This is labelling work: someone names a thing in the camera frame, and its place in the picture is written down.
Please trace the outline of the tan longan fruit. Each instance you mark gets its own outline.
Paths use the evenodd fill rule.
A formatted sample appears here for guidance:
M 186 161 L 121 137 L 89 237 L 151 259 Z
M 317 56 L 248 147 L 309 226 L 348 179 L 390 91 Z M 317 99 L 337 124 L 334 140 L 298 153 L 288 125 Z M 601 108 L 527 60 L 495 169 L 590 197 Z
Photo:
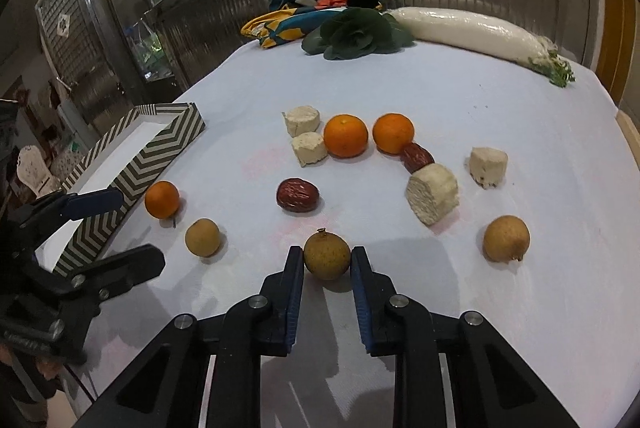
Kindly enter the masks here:
M 483 252 L 493 263 L 522 261 L 529 244 L 530 233 L 526 223 L 516 216 L 504 215 L 487 226 L 483 237 Z
M 326 229 L 319 229 L 306 240 L 303 254 L 307 270 L 322 281 L 338 279 L 350 266 L 348 244 Z

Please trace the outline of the small tan longan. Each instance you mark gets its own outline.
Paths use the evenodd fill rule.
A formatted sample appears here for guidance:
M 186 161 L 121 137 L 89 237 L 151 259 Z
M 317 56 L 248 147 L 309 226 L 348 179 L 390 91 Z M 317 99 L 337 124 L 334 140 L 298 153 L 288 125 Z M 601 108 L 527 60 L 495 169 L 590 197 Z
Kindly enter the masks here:
M 186 230 L 184 241 L 193 255 L 208 258 L 215 255 L 221 245 L 220 230 L 213 220 L 201 218 Z

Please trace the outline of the small orange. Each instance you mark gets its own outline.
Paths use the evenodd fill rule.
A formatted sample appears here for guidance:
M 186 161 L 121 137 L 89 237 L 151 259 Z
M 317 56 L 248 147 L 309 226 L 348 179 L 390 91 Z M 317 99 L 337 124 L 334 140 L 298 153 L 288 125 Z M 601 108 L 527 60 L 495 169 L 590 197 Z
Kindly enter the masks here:
M 169 181 L 157 181 L 146 190 L 144 206 L 152 217 L 160 220 L 169 219 L 175 216 L 180 208 L 179 191 Z

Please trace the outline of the large white yam chunk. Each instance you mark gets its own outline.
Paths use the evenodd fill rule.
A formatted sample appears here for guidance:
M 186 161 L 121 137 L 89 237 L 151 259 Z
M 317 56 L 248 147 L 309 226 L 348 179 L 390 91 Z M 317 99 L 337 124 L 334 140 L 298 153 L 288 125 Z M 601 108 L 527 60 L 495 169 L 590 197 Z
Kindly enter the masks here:
M 428 227 L 459 205 L 457 178 L 449 168 L 438 163 L 415 171 L 409 177 L 405 195 L 416 217 Z

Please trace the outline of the red jujube date front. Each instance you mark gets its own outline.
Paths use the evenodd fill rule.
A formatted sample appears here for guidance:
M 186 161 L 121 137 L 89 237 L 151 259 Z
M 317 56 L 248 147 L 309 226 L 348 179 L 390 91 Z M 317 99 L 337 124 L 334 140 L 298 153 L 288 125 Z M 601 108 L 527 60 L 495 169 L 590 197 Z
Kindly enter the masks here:
M 283 180 L 276 193 L 277 204 L 285 211 L 308 213 L 314 211 L 320 201 L 320 192 L 311 182 L 288 178 Z

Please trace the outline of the red jujube date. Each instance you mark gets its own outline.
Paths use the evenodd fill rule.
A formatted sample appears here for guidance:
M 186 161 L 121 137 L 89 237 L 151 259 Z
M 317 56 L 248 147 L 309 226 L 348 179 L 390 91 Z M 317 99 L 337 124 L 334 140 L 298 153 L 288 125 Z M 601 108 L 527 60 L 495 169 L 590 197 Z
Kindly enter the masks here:
M 408 143 L 402 148 L 400 159 L 410 174 L 435 162 L 433 155 L 415 142 Z
M 320 201 L 320 192 L 311 182 L 288 178 L 283 180 L 276 193 L 277 204 L 285 211 L 308 213 L 314 211 Z

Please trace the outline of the red jujube date back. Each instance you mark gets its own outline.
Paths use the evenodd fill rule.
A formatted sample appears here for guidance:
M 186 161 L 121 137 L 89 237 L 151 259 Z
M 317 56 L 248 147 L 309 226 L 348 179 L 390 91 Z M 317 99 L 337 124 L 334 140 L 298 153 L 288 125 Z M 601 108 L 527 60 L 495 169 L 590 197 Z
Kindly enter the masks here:
M 408 143 L 402 148 L 400 159 L 410 174 L 435 162 L 433 155 L 415 142 Z

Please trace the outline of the white yam piece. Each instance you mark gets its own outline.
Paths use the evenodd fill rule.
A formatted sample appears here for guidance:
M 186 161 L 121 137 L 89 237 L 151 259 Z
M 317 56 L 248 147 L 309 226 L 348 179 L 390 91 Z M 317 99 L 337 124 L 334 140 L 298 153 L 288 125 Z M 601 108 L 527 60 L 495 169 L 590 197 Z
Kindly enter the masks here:
M 310 131 L 292 139 L 292 149 L 301 167 L 316 164 L 328 156 L 328 150 L 320 133 Z
M 508 161 L 506 152 L 488 147 L 474 147 L 469 158 L 469 173 L 482 188 L 495 188 L 506 176 Z
M 320 112 L 311 106 L 294 107 L 283 113 L 286 130 L 295 138 L 302 133 L 314 133 L 320 125 Z

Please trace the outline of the orange mandarin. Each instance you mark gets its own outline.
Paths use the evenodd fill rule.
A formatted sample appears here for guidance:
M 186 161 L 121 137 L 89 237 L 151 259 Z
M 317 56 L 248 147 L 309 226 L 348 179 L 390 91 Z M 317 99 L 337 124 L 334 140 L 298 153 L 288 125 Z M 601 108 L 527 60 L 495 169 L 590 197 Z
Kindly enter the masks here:
M 387 113 L 375 121 L 372 135 L 378 150 L 389 155 L 399 155 L 413 141 L 413 122 L 405 115 Z
M 326 150 L 340 159 L 351 159 L 368 148 L 369 132 L 366 124 L 355 115 L 339 114 L 331 117 L 323 129 Z

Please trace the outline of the white yam piece top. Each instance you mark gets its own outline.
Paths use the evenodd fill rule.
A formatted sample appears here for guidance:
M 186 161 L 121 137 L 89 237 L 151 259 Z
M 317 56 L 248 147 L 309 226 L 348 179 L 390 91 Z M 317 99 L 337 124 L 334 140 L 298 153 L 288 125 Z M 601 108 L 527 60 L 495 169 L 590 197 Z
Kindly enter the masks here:
M 314 133 L 320 125 L 320 112 L 311 106 L 294 107 L 283 113 L 286 130 L 295 138 L 302 133 Z

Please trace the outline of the white ornate chair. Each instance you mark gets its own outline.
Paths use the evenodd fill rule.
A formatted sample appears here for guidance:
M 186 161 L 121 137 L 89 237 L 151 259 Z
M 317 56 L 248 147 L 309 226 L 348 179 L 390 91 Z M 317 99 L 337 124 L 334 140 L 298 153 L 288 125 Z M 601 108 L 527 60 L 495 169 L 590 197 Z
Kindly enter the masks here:
M 16 176 L 37 199 L 58 191 L 61 181 L 47 167 L 38 147 L 26 145 L 17 156 Z

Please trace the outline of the chevron striped white tray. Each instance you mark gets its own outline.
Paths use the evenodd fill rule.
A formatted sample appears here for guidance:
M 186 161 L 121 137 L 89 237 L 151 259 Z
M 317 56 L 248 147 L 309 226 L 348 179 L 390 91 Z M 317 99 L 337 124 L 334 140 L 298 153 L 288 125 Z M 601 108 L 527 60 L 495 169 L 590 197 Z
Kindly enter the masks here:
M 62 182 L 67 193 L 119 189 L 124 203 L 117 211 L 67 222 L 36 249 L 40 263 L 66 277 L 98 260 L 149 186 L 204 129 L 193 102 L 145 104 L 129 111 Z

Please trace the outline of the white tablecloth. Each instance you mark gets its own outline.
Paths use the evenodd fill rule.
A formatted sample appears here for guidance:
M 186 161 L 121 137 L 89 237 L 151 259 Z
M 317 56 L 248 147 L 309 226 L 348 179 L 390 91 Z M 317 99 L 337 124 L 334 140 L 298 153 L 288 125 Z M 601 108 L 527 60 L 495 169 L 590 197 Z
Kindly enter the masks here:
M 299 44 L 246 45 L 183 100 L 206 127 L 166 171 L 183 199 L 176 221 L 135 208 L 111 252 L 151 243 L 162 275 L 107 303 L 78 370 L 101 393 L 175 315 L 218 315 L 256 293 L 288 250 L 327 229 L 367 249 L 375 270 L 428 310 L 476 310 L 495 326 L 583 427 L 613 427 L 639 389 L 639 170 L 594 74 L 576 66 L 565 88 L 514 64 L 434 44 L 354 61 L 308 56 Z M 311 106 L 367 124 L 396 112 L 459 184 L 459 206 L 424 226 L 405 198 L 408 171 L 375 148 L 356 159 L 301 167 L 283 113 Z M 503 181 L 484 189 L 469 173 L 474 147 L 506 152 Z M 288 178 L 320 192 L 314 211 L 276 200 Z M 521 218 L 522 261 L 493 263 L 487 226 Z M 215 255 L 186 248 L 208 218 Z

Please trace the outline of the dark green leafy vegetable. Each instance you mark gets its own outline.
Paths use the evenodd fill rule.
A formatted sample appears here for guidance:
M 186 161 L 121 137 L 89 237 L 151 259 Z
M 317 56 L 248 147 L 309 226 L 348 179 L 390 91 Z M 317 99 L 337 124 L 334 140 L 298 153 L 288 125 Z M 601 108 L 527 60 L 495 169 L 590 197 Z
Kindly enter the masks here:
M 371 54 L 394 54 L 414 38 L 391 14 L 370 8 L 347 8 L 334 14 L 302 41 L 307 55 L 352 60 Z

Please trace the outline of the colourful patterned cloth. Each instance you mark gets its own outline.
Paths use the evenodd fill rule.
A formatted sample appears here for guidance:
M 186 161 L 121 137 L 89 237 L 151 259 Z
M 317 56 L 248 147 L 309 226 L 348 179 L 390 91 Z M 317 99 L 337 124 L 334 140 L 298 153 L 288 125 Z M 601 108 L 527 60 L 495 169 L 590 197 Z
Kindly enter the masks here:
M 301 40 L 334 12 L 352 7 L 382 11 L 384 4 L 383 0 L 270 0 L 268 11 L 246 22 L 240 33 L 269 49 Z

